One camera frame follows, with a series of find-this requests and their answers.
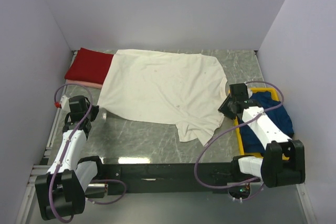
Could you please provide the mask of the white t shirt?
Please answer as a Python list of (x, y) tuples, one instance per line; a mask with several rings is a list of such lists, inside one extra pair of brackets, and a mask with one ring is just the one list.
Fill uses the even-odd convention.
[(120, 49), (98, 105), (127, 120), (175, 125), (181, 142), (206, 145), (224, 120), (227, 77), (217, 58), (203, 54)]

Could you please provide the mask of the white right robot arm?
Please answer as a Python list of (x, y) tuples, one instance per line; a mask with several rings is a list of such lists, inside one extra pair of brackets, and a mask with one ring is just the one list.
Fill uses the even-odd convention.
[(262, 179), (269, 188), (305, 182), (303, 143), (281, 131), (259, 102), (227, 97), (218, 110), (230, 119), (239, 118), (257, 136), (265, 150), (262, 158), (253, 155), (234, 157), (230, 169), (232, 179), (241, 182), (250, 175)]

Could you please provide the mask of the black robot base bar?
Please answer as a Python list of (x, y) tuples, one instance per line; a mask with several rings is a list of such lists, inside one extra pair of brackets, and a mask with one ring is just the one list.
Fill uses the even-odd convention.
[[(253, 178), (252, 175), (237, 173), (230, 163), (199, 163), (199, 179), (212, 186), (226, 186)], [(128, 194), (138, 193), (189, 193), (211, 191), (227, 193), (226, 189), (211, 189), (202, 186), (194, 177), (194, 164), (103, 164), (100, 174), (94, 177), (96, 184), (106, 183), (108, 195), (120, 195), (123, 185), (107, 182), (120, 180), (127, 186)]]

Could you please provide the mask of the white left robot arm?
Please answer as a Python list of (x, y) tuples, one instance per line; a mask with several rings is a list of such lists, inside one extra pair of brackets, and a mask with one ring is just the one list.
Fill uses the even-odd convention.
[(62, 143), (47, 173), (37, 176), (35, 189), (41, 217), (68, 223), (74, 215), (83, 213), (88, 185), (101, 182), (105, 170), (99, 156), (79, 157), (99, 112), (98, 106), (77, 95), (63, 96), (60, 107), (67, 111)]

